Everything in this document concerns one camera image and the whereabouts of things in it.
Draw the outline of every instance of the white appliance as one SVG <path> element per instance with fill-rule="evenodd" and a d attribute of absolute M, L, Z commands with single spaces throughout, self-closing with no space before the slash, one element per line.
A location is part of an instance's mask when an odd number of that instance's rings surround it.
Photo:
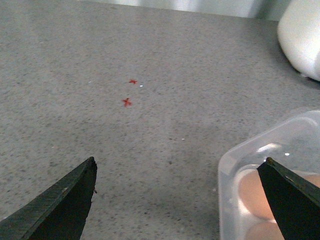
<path fill-rule="evenodd" d="M 320 81 L 320 0 L 292 0 L 277 32 L 292 66 L 302 75 Z"/>

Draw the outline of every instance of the plastic egg container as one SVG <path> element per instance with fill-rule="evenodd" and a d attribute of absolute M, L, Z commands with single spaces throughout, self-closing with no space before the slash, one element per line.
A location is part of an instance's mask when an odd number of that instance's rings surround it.
<path fill-rule="evenodd" d="M 260 210 L 248 210 L 239 195 L 239 183 L 247 174 L 256 171 L 267 157 L 272 157 L 302 177 L 320 174 L 319 153 L 320 111 L 308 111 L 239 144 L 223 155 L 218 167 L 220 239 L 283 239 L 281 235 L 279 237 L 276 221 L 263 217 L 265 209 L 261 209 L 262 214 Z M 250 192 L 253 190 L 254 187 L 249 187 L 244 194 L 254 198 L 255 193 Z M 273 234 L 272 237 L 262 238 L 259 234 L 264 231 L 270 236 Z"/>

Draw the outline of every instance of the speckled countertop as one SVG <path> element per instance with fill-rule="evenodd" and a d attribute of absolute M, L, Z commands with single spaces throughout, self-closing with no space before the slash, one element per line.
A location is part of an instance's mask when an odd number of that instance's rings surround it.
<path fill-rule="evenodd" d="M 320 85 L 286 60 L 277 24 L 3 1 L 0 218 L 94 156 L 82 240 L 219 239 L 222 155 L 319 106 Z"/>

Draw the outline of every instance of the black metal jaw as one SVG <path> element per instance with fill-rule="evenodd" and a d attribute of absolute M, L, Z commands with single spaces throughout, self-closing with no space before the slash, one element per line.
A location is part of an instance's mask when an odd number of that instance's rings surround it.
<path fill-rule="evenodd" d="M 284 239 L 320 240 L 320 188 L 271 157 L 257 170 Z"/>
<path fill-rule="evenodd" d="M 89 157 L 0 222 L 1 240 L 79 240 L 91 207 L 97 164 Z"/>

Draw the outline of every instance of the egg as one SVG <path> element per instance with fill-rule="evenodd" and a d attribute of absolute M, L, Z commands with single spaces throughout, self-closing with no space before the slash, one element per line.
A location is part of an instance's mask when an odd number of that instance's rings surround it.
<path fill-rule="evenodd" d="M 263 222 L 252 226 L 246 233 L 245 240 L 285 240 L 276 223 Z"/>
<path fill-rule="evenodd" d="M 308 180 L 310 183 L 320 188 L 320 175 L 312 174 L 312 175 L 304 176 L 304 179 Z"/>
<path fill-rule="evenodd" d="M 274 219 L 258 170 L 253 170 L 240 180 L 238 194 L 244 206 L 253 215 L 268 220 Z"/>

